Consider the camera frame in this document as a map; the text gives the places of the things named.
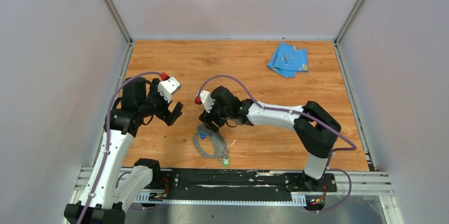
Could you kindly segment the key with green tag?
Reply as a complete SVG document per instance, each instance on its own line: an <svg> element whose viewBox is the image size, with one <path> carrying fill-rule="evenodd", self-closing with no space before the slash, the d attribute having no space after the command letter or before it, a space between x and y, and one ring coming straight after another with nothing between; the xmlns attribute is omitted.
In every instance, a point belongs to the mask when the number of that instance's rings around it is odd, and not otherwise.
<svg viewBox="0 0 449 224"><path fill-rule="evenodd" d="M230 164L230 160L229 160L229 156L228 155L224 155L221 159L220 165L223 167L228 167Z"/></svg>

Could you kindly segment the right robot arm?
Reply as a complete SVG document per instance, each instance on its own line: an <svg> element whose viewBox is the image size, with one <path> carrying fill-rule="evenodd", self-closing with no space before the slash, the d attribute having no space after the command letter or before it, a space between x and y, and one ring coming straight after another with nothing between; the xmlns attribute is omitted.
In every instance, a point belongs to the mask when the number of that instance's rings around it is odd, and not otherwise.
<svg viewBox="0 0 449 224"><path fill-rule="evenodd" d="M279 106L251 98L240 100L223 86L212 92L200 91L194 102L203 106L199 119L213 132L219 132L229 120L238 125L274 126L294 131L308 152L303 170L303 186L309 191L315 191L323 185L322 175L342 128L317 102Z"/></svg>

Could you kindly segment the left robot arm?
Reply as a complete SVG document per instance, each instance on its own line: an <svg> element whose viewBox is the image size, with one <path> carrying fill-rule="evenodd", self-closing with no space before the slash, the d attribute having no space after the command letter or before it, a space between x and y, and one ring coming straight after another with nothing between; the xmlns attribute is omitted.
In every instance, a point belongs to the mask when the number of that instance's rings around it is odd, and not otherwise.
<svg viewBox="0 0 449 224"><path fill-rule="evenodd" d="M125 156L145 118L158 118L168 126L182 115L183 104L169 106L181 89L175 77L158 73L148 81L146 73L127 78L114 92L105 116L100 152L84 191L75 203L69 203L64 217L69 223L124 223L126 212L147 186L161 185L160 164L153 159L139 159L129 175L119 184Z"/></svg>

